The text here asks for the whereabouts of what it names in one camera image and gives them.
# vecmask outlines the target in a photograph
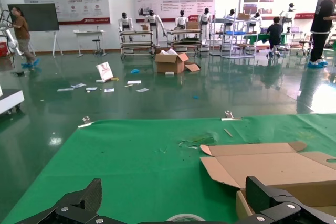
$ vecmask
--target small white table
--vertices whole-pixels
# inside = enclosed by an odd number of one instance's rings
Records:
[[[79,51],[79,55],[77,57],[81,57],[83,56],[83,54],[80,52],[80,44],[79,44],[79,37],[82,36],[101,36],[101,41],[102,41],[102,49],[103,49],[103,56],[106,55],[105,53],[105,43],[104,43],[104,33],[105,31],[100,30],[100,31],[79,31],[79,30],[74,30],[73,31],[74,34],[76,34],[76,38],[77,38],[77,44],[78,44],[78,51]]]

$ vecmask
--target metal clip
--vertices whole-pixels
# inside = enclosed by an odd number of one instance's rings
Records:
[[[226,118],[221,118],[222,121],[241,121],[242,118],[234,118],[232,115],[232,112],[230,110],[225,111],[225,117]]]

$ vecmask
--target woman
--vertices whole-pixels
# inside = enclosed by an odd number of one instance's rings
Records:
[[[13,7],[12,14],[15,16],[15,21],[13,22],[13,28],[15,32],[16,39],[19,43],[19,50],[26,57],[27,63],[22,64],[24,67],[32,67],[38,64],[38,59],[29,52],[28,45],[30,40],[30,34],[28,30],[28,23],[25,19],[25,15],[19,7]]]

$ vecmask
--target whiteboard stand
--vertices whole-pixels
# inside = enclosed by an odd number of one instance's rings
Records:
[[[30,51],[33,52],[33,55],[36,56],[35,50],[34,50],[34,45],[29,41],[28,47],[30,48]]]
[[[58,49],[61,51],[61,55],[63,55],[63,51],[61,49],[61,47],[59,46],[59,43],[57,41],[57,33],[56,31],[54,31],[54,47],[53,47],[53,53],[52,53],[52,56],[55,58],[55,47],[56,47],[56,44],[58,46]]]

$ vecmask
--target black pants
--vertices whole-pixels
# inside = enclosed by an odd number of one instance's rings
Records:
[[[323,48],[329,34],[313,34],[313,50],[311,51],[310,61],[322,59]]]

